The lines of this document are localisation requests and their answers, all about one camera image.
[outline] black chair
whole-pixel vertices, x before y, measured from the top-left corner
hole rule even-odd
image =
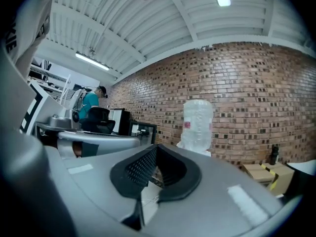
[[[84,131],[111,134],[115,121],[109,120],[110,111],[100,107],[91,108],[86,118],[80,120],[81,128]]]

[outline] cardboard box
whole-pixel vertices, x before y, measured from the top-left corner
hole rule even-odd
[[[276,174],[275,181],[268,185],[270,192],[275,196],[284,194],[291,183],[294,170],[279,162],[275,165],[270,165],[269,163],[264,163],[263,165],[270,170],[270,173]]]
[[[241,170],[265,187],[269,186],[274,179],[274,175],[259,164],[244,164]]]

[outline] teal shirt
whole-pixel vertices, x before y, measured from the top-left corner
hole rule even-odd
[[[79,119],[85,118],[88,111],[91,109],[91,106],[96,105],[99,106],[98,96],[94,92],[89,92],[85,95],[82,101],[83,107],[79,112]]]

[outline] black bottle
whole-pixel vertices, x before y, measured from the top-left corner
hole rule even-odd
[[[275,165],[278,156],[278,147],[273,146],[272,153],[270,157],[270,165]]]

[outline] white ceiling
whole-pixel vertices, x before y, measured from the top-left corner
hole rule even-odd
[[[170,55],[214,43],[259,41],[315,56],[288,0],[53,0],[51,28],[37,56],[114,84]],[[85,54],[109,67],[88,65]]]

